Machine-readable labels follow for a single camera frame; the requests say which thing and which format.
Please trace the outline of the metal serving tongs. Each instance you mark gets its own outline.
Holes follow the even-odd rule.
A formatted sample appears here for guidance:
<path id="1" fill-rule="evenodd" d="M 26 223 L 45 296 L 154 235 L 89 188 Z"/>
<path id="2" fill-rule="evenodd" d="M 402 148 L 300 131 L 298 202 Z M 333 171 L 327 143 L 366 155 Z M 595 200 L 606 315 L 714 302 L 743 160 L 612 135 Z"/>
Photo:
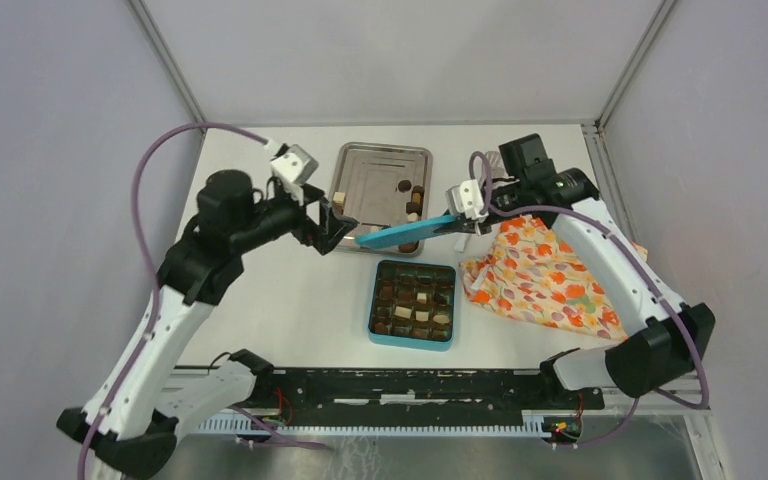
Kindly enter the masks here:
<path id="1" fill-rule="evenodd" d="M 464 253 L 470 238 L 471 236 L 469 234 L 459 234 L 455 240 L 453 250 L 457 253 Z"/>

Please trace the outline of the teal box lid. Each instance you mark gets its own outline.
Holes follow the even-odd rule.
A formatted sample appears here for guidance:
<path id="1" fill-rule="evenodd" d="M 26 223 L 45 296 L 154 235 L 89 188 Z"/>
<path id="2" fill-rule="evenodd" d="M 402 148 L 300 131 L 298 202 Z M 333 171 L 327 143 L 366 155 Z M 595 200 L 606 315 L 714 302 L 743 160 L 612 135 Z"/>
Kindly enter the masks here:
<path id="1" fill-rule="evenodd" d="M 358 246 L 371 250 L 413 244 L 444 235 L 444 229 L 454 225 L 457 220 L 455 215 L 441 215 L 360 235 L 355 242 Z"/>

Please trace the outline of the teal chocolate box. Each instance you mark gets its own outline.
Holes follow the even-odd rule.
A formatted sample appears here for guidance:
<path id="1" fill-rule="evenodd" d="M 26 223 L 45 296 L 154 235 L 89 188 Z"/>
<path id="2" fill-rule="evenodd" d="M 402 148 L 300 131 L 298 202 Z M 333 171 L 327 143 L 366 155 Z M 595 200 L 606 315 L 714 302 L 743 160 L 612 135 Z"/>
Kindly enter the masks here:
<path id="1" fill-rule="evenodd" d="M 378 345 L 450 349 L 457 330 L 456 270 L 447 265 L 378 263 L 366 331 Z"/>

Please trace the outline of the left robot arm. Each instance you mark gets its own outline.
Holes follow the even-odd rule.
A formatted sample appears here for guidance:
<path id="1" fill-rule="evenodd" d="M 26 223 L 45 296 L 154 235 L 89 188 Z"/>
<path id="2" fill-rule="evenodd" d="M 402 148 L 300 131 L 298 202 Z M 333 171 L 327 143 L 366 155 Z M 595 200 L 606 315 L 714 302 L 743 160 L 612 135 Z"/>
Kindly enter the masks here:
<path id="1" fill-rule="evenodd" d="M 208 178 L 196 215 L 156 274 L 135 335 L 93 398 L 60 414 L 59 430 L 125 477 L 150 479 L 180 440 L 213 415 L 242 401 L 257 408 L 272 399 L 272 364 L 247 350 L 174 395 L 161 392 L 186 345 L 243 274 L 244 254 L 291 234 L 326 255 L 357 227 L 322 190 L 308 184 L 296 190 L 300 199 L 278 191 L 256 200 L 242 171 Z"/>

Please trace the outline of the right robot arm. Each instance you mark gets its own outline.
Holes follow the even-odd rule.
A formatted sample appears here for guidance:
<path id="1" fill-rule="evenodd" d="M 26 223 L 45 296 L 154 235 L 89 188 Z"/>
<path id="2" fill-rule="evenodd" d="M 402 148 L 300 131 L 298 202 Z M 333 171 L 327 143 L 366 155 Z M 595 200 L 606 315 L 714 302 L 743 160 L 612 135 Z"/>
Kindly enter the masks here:
<path id="1" fill-rule="evenodd" d="M 562 408 L 588 387 L 613 387 L 630 398 L 658 393 L 705 409 L 709 386 L 703 357 L 715 317 L 689 305 L 641 259 L 614 222 L 600 192 L 578 168 L 558 171 L 537 134 L 499 147 L 506 178 L 497 182 L 486 154 L 471 155 L 469 177 L 445 193 L 452 223 L 441 233 L 485 233 L 504 220 L 531 215 L 568 244 L 605 291 L 627 337 L 601 349 L 569 350 L 541 365 L 540 400 Z"/>

